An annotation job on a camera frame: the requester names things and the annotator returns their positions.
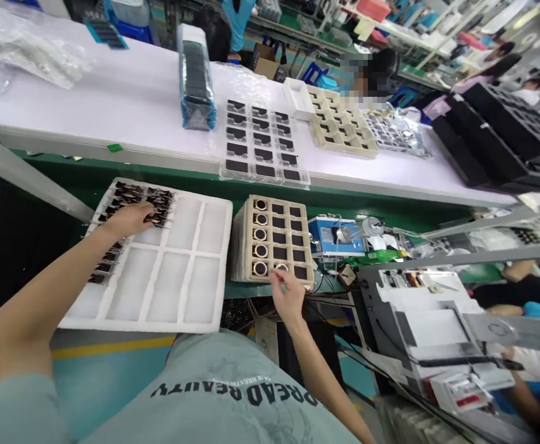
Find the yellow floor line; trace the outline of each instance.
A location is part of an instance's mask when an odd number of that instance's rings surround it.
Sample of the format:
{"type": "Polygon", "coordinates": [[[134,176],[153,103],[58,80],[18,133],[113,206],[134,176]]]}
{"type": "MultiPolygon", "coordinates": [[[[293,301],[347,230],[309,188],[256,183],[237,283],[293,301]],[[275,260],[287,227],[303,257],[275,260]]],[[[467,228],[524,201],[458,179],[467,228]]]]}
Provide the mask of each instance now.
{"type": "Polygon", "coordinates": [[[145,348],[170,347],[173,345],[173,341],[175,341],[175,336],[63,348],[61,350],[52,351],[52,360],[86,358],[87,356],[104,355],[106,353],[131,352],[132,350],[142,350],[145,348]]]}

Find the black component tray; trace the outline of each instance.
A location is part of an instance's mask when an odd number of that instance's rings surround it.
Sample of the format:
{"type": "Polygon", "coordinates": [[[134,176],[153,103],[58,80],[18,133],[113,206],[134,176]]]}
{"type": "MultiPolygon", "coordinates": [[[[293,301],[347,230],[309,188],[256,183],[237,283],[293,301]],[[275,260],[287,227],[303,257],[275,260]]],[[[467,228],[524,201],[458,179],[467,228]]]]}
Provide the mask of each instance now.
{"type": "Polygon", "coordinates": [[[540,163],[540,114],[513,94],[476,84],[463,97],[523,160],[540,163]]]}

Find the plastic bag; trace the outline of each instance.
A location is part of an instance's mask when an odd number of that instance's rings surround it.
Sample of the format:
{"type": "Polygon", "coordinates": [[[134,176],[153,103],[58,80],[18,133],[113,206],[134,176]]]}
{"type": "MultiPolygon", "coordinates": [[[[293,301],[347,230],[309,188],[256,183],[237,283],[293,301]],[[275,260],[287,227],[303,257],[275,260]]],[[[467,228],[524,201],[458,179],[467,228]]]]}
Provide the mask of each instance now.
{"type": "Polygon", "coordinates": [[[15,65],[65,89],[72,88],[93,68],[82,47],[47,39],[33,22],[2,8],[0,62],[15,65]]]}

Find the red container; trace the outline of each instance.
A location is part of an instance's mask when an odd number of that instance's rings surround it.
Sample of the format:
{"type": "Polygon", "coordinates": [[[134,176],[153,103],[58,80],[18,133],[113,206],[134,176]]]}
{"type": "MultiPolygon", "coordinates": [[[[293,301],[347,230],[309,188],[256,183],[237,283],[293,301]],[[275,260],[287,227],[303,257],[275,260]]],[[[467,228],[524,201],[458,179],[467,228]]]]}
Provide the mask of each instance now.
{"type": "Polygon", "coordinates": [[[391,12],[391,8],[382,0],[360,0],[356,9],[361,14],[381,23],[391,12]]]}

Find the forearm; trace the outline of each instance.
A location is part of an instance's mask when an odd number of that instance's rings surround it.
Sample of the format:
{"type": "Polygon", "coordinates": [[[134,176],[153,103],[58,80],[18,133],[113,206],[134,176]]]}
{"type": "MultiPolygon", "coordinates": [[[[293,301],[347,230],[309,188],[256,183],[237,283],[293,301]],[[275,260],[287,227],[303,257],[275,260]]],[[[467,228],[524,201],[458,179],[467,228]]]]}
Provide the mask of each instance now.
{"type": "Polygon", "coordinates": [[[288,326],[306,389],[338,418],[362,443],[375,441],[348,395],[325,362],[305,321],[288,326]]]}
{"type": "Polygon", "coordinates": [[[540,402],[519,374],[516,371],[511,373],[515,379],[515,386],[505,390],[504,394],[525,422],[540,432],[540,402]]]}
{"type": "Polygon", "coordinates": [[[101,227],[35,276],[0,308],[0,343],[49,341],[116,240],[101,227]]]}

